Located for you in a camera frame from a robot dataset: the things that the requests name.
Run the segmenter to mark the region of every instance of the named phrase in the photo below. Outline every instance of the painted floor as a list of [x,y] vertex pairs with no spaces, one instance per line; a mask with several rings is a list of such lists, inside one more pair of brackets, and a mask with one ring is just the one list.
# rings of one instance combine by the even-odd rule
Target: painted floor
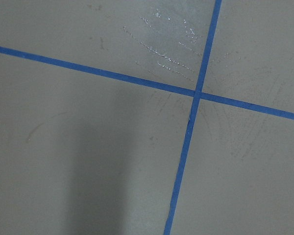
[[0,235],[294,235],[294,0],[0,1]]

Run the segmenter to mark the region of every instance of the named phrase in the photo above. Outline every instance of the blue painter's tape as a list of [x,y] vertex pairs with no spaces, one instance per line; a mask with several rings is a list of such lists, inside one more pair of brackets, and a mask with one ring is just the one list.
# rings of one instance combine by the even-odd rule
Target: blue painter's tape
[[79,65],[79,64],[75,64],[75,63],[71,63],[71,62],[67,62],[63,60],[52,59],[49,57],[31,54],[31,53],[27,53],[27,52],[23,52],[19,50],[13,50],[6,47],[0,47],[0,53],[12,55],[16,57],[21,57],[28,60],[38,61],[38,62],[50,64],[50,65],[60,66],[60,67],[64,67],[64,68],[68,68],[72,70],[109,77],[116,80],[143,85],[146,87],[152,87],[152,88],[156,88],[156,89],[160,89],[160,90],[164,90],[168,92],[183,94],[187,96],[194,96],[194,91],[190,89],[176,87],[176,86],[172,86],[172,85],[168,85],[168,84],[164,84],[160,82],[149,81],[149,80],[145,80],[145,79],[141,79],[141,78],[137,78],[133,76],[128,76],[128,75],[124,75],[124,74],[120,74],[116,72],[100,70],[100,69],[96,69],[96,68],[85,66],[85,65]]
[[211,52],[211,48],[212,48],[212,42],[213,42],[213,39],[215,36],[216,27],[217,27],[217,21],[218,21],[218,16],[219,16],[219,12],[220,12],[220,7],[221,7],[221,0],[216,0],[215,6],[214,6],[214,11],[213,11],[212,17],[211,17],[211,23],[210,23],[210,27],[209,27],[209,31],[208,31],[204,55],[203,55],[201,66],[200,66],[196,90],[195,90],[195,94],[194,94],[194,98],[193,98],[193,102],[192,102],[190,118],[189,118],[189,122],[187,124],[186,133],[185,133],[185,137],[184,137],[181,158],[180,158],[180,162],[179,162],[177,173],[176,173],[175,183],[173,186],[173,192],[172,192],[172,197],[171,197],[171,202],[170,202],[170,210],[169,210],[169,215],[168,215],[168,218],[167,218],[167,221],[165,224],[164,235],[170,235],[170,233],[171,233],[176,204],[177,204],[178,195],[179,195],[180,188],[181,188],[184,168],[185,168],[185,164],[186,164],[188,150],[189,150],[190,143],[191,143],[195,119],[196,119],[196,115],[197,115],[197,111],[198,111],[198,107],[199,107],[201,91],[202,91],[203,83],[205,80],[206,71],[207,71],[208,62],[209,62],[209,56],[210,56],[210,52]]
[[283,110],[278,110],[278,109],[269,108],[269,107],[265,107],[265,106],[261,106],[261,105],[257,105],[257,104],[247,103],[247,102],[239,101],[239,100],[235,100],[235,99],[225,98],[225,97],[217,96],[214,94],[202,93],[200,98],[205,99],[205,100],[209,100],[209,101],[213,101],[213,102],[217,102],[217,103],[221,103],[221,104],[227,104],[227,105],[231,105],[231,106],[235,106],[235,107],[239,107],[239,108],[243,108],[243,109],[254,110],[257,112],[271,114],[271,115],[294,120],[294,113],[286,112]]

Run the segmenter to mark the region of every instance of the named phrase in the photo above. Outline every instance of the scratch mark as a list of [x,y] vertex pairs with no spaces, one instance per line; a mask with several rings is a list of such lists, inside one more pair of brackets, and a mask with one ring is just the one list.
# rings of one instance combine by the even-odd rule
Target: scratch mark
[[149,28],[151,28],[151,25],[148,23],[148,20],[146,18],[143,18],[141,16],[139,18],[142,19],[145,22],[145,24],[148,25]]
[[245,150],[244,154],[242,155],[242,161],[243,161],[244,158],[245,158],[245,157],[246,157],[246,156],[252,151],[252,149],[253,149],[253,147],[254,147],[254,145],[255,145],[255,143],[256,143],[256,141],[257,141],[259,135],[261,134],[261,131],[263,130],[263,126],[264,126],[264,124],[265,124],[265,121],[267,121],[267,117],[268,117],[268,116],[266,116],[266,117],[261,121],[260,127],[258,127],[258,130],[257,130],[255,136],[253,137],[253,140],[249,143],[247,149]]
[[151,73],[154,77],[160,79],[161,81],[164,81],[161,77],[159,77],[158,75],[154,74],[152,71],[147,70],[149,73]]
[[160,99],[158,99],[157,106],[161,103],[161,101],[162,101],[162,97],[160,97]]
[[197,40],[198,40],[198,36],[199,35],[197,33],[195,33],[194,28],[187,26],[186,20],[183,20],[183,25],[186,28],[186,31],[185,31],[186,34],[185,34],[185,36],[188,39],[190,39],[191,43],[196,43]]
[[178,65],[178,66],[181,66],[181,67],[183,67],[183,68],[185,68],[185,69],[187,69],[187,70],[189,70],[189,71],[191,71],[191,72],[193,72],[193,73],[195,72],[193,69],[191,69],[190,67],[187,67],[187,66],[184,65],[183,63],[180,63],[180,62],[178,62],[178,61],[176,61],[176,60],[171,59],[170,57],[166,56],[165,53],[160,53],[160,52],[158,52],[158,49],[155,49],[155,48],[153,48],[152,46],[149,46],[149,45],[145,44],[144,42],[138,40],[138,39],[137,39],[137,38],[136,38],[131,32],[129,32],[129,31],[126,29],[126,26],[123,26],[123,31],[124,31],[125,33],[131,35],[131,37],[132,37],[135,41],[137,41],[139,44],[141,44],[141,45],[143,45],[144,47],[146,47],[150,52],[152,52],[152,54],[154,54],[154,55],[158,55],[158,56],[161,56],[161,57],[165,58],[166,60],[168,60],[169,62],[174,63],[174,64],[176,64],[176,65]]
[[193,81],[192,79],[190,79],[189,77],[187,77],[187,76],[185,76],[184,74],[180,73],[179,71],[172,70],[171,68],[169,68],[169,67],[167,67],[167,66],[165,66],[165,65],[162,65],[162,64],[160,64],[159,62],[157,62],[157,64],[158,64],[159,66],[161,66],[161,67],[163,67],[163,68],[165,68],[165,69],[171,71],[171,72],[177,73],[177,74],[181,75],[182,77],[185,77],[187,80],[189,80],[190,82],[193,82],[193,83],[194,83],[194,81]]
[[163,108],[165,107],[165,105],[167,104],[168,99],[170,98],[171,94],[169,94],[167,100],[165,101],[165,103],[161,106],[160,111],[158,113],[158,116],[160,115],[160,113],[162,112]]
[[181,42],[178,42],[180,45],[182,45],[183,47],[185,47],[187,50],[190,50],[192,53],[194,53],[195,55],[201,57],[202,54],[200,52],[196,52],[194,51],[193,49],[191,49],[190,47],[186,46],[185,44],[181,43]]
[[68,112],[62,112],[62,113],[59,113],[59,114],[53,115],[50,119],[55,118],[55,117],[57,117],[57,116],[59,116],[59,115],[67,114],[67,113],[68,113]]
[[39,127],[41,127],[42,125],[44,125],[45,122],[40,123],[38,126],[36,126],[34,129],[32,129],[32,131],[28,134],[28,137],[26,138],[26,143],[29,143],[31,141],[32,136],[34,135],[34,133],[39,129]]
[[206,117],[205,112],[202,112],[202,117],[204,118],[204,121],[205,121],[205,123],[206,123],[206,125],[207,125],[210,139],[213,140],[213,139],[212,139],[212,132],[211,132],[211,129],[210,129],[210,125],[209,125],[209,123],[208,123],[208,121],[207,121],[207,117]]
[[[60,116],[60,115],[63,115],[63,114],[66,114],[67,112],[62,112],[62,113],[58,113],[58,114],[55,114],[53,115],[52,117],[50,117],[49,119],[53,119],[57,116]],[[33,137],[33,135],[35,134],[35,132],[42,126],[44,125],[46,122],[42,122],[40,123],[38,126],[36,126],[34,129],[31,130],[31,132],[28,134],[27,138],[26,138],[26,143],[29,143]]]
[[153,96],[154,96],[156,93],[157,93],[157,91],[154,91],[154,92],[150,95],[150,97],[149,97],[149,99],[148,99],[147,102],[149,102],[149,101],[153,98]]

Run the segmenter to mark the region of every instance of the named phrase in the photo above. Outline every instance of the scuff mark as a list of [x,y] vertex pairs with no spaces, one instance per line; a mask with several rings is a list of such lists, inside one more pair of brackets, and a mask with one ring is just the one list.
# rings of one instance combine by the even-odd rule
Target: scuff mark
[[[91,4],[88,4],[87,6],[89,9],[92,9],[92,7],[93,7],[93,5],[91,5]],[[95,9],[95,11],[100,11],[102,9],[102,5],[99,5],[98,7],[94,8],[94,9]]]
[[102,37],[100,37],[100,49],[101,50],[104,50]]

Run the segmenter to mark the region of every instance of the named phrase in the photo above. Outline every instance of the gray floor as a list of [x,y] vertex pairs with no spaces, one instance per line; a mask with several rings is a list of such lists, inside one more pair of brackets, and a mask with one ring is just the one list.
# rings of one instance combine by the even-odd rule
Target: gray floor
[[[0,46],[195,89],[214,1],[0,1]],[[294,112],[294,0],[223,0],[204,92]],[[0,54],[0,235],[160,235],[192,98]],[[202,100],[172,235],[294,235],[294,120]]]

